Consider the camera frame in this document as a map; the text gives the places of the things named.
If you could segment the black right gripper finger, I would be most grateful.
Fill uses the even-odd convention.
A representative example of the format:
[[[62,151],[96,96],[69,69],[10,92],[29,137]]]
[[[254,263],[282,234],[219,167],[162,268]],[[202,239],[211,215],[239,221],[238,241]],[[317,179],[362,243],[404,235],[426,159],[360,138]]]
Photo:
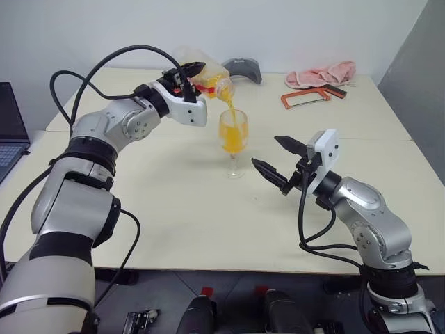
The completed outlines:
[[[307,146],[290,136],[274,136],[274,139],[288,152],[300,157],[307,156]]]
[[[259,172],[259,174],[271,184],[274,184],[279,190],[282,190],[287,184],[288,180],[285,176],[279,174],[273,166],[265,161],[251,158],[252,165]]]

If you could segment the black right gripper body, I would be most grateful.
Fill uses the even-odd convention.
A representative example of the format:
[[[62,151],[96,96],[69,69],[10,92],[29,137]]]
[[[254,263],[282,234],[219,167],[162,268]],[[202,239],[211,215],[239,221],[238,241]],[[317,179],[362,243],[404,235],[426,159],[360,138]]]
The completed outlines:
[[[309,178],[315,174],[315,171],[322,165],[322,158],[319,152],[312,157],[303,156],[296,164],[296,170],[288,181],[284,183],[281,189],[283,195],[288,195],[292,189],[302,191],[309,185]]]

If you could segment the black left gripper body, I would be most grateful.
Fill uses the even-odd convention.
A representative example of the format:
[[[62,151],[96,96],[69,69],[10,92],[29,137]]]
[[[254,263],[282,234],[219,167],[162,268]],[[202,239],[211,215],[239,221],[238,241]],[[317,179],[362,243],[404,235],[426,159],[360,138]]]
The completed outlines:
[[[170,94],[182,94],[181,77],[179,75],[179,70],[175,67],[162,71],[160,84]]]

